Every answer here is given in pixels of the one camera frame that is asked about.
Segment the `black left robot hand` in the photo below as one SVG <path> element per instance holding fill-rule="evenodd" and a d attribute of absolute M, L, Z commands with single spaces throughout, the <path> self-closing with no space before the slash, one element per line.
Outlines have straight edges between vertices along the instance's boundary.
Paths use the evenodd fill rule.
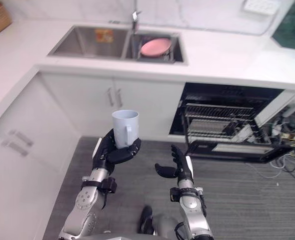
<path fill-rule="evenodd" d="M 140 150 L 141 140 L 137 138 L 133 144 L 118 149 L 112 128 L 102 139 L 92 157 L 92 170 L 102 168 L 111 175 L 115 165 L 131 160 Z"/>

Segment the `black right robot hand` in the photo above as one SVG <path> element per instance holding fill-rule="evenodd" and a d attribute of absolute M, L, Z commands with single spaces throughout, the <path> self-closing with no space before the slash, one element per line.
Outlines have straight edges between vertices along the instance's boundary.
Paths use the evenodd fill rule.
<path fill-rule="evenodd" d="M 171 155 L 173 158 L 173 162 L 176 163 L 176 167 L 170 166 L 161 166 L 160 164 L 156 163 L 154 165 L 156 173 L 167 179 L 175 179 L 177 181 L 181 180 L 193 180 L 192 172 L 188 166 L 188 162 L 186 160 L 186 156 L 183 152 L 174 144 L 171 145 Z"/>

